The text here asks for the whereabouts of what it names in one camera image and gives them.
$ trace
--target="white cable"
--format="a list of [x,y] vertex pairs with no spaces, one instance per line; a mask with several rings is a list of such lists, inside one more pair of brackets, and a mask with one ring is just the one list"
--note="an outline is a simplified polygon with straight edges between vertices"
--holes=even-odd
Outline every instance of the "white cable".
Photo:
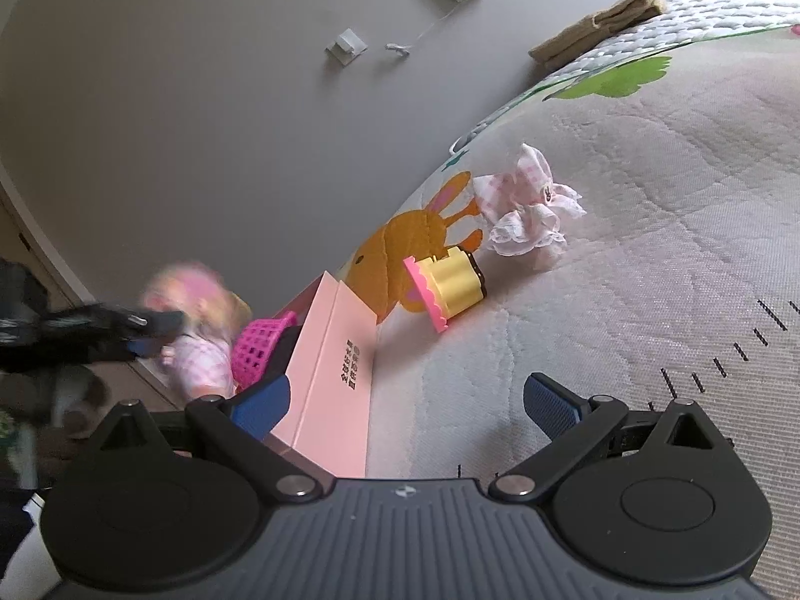
[[425,29],[425,31],[423,31],[421,34],[419,34],[416,38],[413,39],[413,43],[411,44],[386,43],[385,48],[390,52],[397,52],[403,58],[407,57],[409,54],[411,54],[411,50],[413,50],[413,48],[417,45],[417,43],[419,43],[419,41],[422,39],[423,36],[425,36],[425,34],[431,31],[431,29],[433,29],[440,22],[443,22],[447,20],[447,18],[452,16],[453,13],[455,13],[455,10],[459,8],[459,6],[461,6],[461,3],[456,4],[453,8],[449,10],[449,12],[446,15],[443,15],[441,18],[434,20],[430,24],[430,26],[427,29]]

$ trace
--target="orange rabbit print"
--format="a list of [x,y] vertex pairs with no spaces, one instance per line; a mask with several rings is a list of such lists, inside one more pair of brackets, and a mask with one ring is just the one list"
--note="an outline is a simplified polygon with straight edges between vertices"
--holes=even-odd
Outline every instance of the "orange rabbit print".
[[[480,210],[473,198],[452,216],[442,217],[440,213],[461,194],[471,178],[469,171],[454,175],[425,208],[397,214],[355,253],[345,284],[377,314],[378,324],[386,320],[398,302],[415,314],[425,310],[403,259],[411,256],[419,261],[447,256],[447,250],[453,246],[447,244],[447,229],[461,218],[477,217]],[[475,252],[482,240],[483,232],[476,229],[458,245]]]

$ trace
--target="yellow and pink toy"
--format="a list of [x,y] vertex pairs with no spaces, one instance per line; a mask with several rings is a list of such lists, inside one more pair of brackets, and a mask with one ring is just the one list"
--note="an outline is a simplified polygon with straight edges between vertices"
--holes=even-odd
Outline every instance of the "yellow and pink toy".
[[487,296],[483,273],[472,253],[461,246],[453,246],[441,259],[430,256],[416,261],[409,256],[402,263],[439,334],[447,329],[448,320]]

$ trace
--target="pink box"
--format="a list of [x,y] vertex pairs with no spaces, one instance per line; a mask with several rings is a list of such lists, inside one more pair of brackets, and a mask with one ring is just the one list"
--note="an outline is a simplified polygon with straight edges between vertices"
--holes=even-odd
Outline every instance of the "pink box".
[[289,411],[265,444],[327,486],[367,469],[375,313],[344,282],[323,272],[285,306],[302,324],[286,376]]

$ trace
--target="wall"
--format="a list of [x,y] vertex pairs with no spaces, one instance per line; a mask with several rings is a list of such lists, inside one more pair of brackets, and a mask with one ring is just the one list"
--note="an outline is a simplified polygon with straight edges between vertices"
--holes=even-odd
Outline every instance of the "wall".
[[[613,0],[19,0],[0,37],[0,155],[88,289],[221,270],[257,314],[336,270],[531,82],[531,45]],[[352,27],[369,50],[323,51]]]

